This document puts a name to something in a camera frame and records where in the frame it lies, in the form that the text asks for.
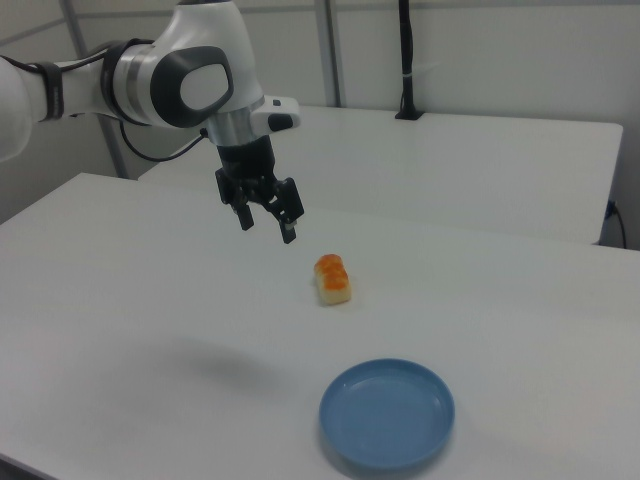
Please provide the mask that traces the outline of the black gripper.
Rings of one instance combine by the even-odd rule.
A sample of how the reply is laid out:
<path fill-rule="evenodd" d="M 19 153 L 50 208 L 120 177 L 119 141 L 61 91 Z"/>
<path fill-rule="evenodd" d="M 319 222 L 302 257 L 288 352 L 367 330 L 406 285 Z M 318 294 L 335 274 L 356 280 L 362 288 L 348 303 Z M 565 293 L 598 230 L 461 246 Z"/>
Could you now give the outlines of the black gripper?
<path fill-rule="evenodd" d="M 215 178 L 223 204 L 231 207 L 243 231 L 254 226 L 248 197 L 242 186 L 256 188 L 261 205 L 278 222 L 285 244 L 296 239 L 295 226 L 304 207 L 293 178 L 277 180 L 273 169 L 275 156 L 269 137 L 239 146 L 218 146 L 222 168 Z"/>

